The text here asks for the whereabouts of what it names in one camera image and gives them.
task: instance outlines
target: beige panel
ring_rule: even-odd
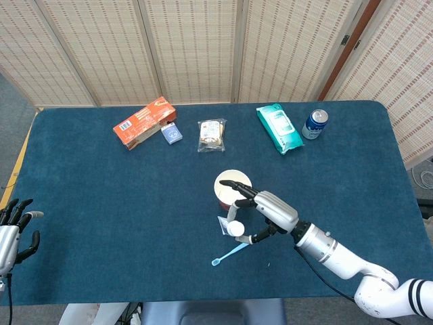
[[[40,1],[101,105],[159,96],[133,1]]]
[[[240,102],[316,100],[311,93],[339,45],[355,0],[250,0]]]
[[[0,0],[0,69],[35,106],[92,106],[32,1]]]
[[[407,166],[432,152],[432,2],[396,1],[333,99],[385,105]]]
[[[237,1],[144,0],[166,96],[229,102]]]

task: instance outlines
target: clear plastic package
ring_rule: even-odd
[[[198,152],[225,151],[224,128],[227,120],[218,118],[198,122],[200,137],[198,140]]]

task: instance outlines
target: white cable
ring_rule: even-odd
[[[423,171],[419,176],[421,177],[421,182],[422,185],[420,183],[417,182],[415,175],[413,173],[415,167],[412,168],[412,177],[413,177],[413,181],[415,182],[415,184],[417,184],[420,188],[423,188],[425,190],[433,190],[433,183],[429,183],[426,180],[426,175],[429,175],[430,178],[433,179],[433,172],[431,171]]]

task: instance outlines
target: white cap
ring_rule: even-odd
[[[233,237],[242,236],[245,232],[245,227],[242,223],[234,220],[227,224],[227,232]]]

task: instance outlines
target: small blue box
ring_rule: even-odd
[[[181,132],[177,129],[176,124],[174,123],[170,123],[165,127],[162,127],[161,132],[169,144],[173,144],[183,139]]]

